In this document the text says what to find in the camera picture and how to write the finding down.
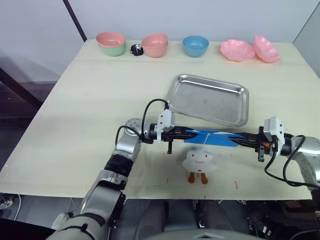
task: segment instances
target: black toy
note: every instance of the black toy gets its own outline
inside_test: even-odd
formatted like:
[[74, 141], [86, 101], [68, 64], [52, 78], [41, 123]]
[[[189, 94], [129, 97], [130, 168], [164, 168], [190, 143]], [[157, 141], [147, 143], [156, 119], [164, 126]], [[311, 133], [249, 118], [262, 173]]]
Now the black toy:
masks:
[[143, 50], [141, 44], [134, 44], [130, 48], [130, 53], [135, 56], [140, 56], [140, 55], [144, 54], [144, 50]]

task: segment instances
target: metal tray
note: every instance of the metal tray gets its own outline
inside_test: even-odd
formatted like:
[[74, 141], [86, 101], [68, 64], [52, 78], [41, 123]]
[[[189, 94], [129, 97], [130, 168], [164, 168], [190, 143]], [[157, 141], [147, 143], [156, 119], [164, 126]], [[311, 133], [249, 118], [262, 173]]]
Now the metal tray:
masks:
[[242, 85], [178, 75], [167, 95], [173, 112], [241, 127], [248, 121], [249, 91]]

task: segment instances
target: white wall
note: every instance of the white wall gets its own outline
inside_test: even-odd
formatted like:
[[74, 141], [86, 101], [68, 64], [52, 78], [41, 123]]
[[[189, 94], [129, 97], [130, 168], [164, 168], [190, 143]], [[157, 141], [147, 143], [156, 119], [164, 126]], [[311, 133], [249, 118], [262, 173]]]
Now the white wall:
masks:
[[[165, 32], [210, 40], [292, 42], [319, 0], [69, 0], [88, 38]], [[83, 41], [62, 0], [2, 0], [0, 68], [19, 82], [57, 81]]]
[[273, 42], [298, 35], [319, 0], [70, 0], [88, 38], [115, 31], [128, 39], [155, 32], [171, 40], [203, 35], [212, 41], [253, 41], [255, 34]]
[[18, 82], [57, 81], [82, 45], [62, 0], [1, 0], [0, 68]]
[[320, 78], [320, 5], [294, 41], [294, 45]]

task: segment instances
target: blue cloth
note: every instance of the blue cloth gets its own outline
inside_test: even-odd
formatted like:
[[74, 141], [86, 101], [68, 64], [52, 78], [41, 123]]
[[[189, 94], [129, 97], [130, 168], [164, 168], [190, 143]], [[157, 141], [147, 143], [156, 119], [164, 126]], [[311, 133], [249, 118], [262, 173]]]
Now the blue cloth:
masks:
[[236, 147], [238, 144], [231, 141], [229, 137], [244, 138], [243, 136], [223, 131], [214, 130], [187, 130], [187, 132], [198, 134], [198, 136], [184, 140], [185, 143], [191, 144], [206, 144], [206, 145], [217, 145]]

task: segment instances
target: pink flower-shaped plate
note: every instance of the pink flower-shaped plate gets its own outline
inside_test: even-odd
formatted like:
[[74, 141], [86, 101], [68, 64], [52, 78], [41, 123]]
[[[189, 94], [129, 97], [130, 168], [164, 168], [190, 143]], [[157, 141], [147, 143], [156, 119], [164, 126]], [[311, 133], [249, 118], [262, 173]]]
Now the pink flower-shaped plate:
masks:
[[265, 62], [274, 63], [280, 61], [278, 51], [274, 48], [272, 43], [263, 36], [256, 35], [254, 37], [253, 49], [257, 56]]
[[229, 39], [221, 43], [221, 53], [230, 61], [240, 62], [255, 55], [254, 48], [246, 41]]

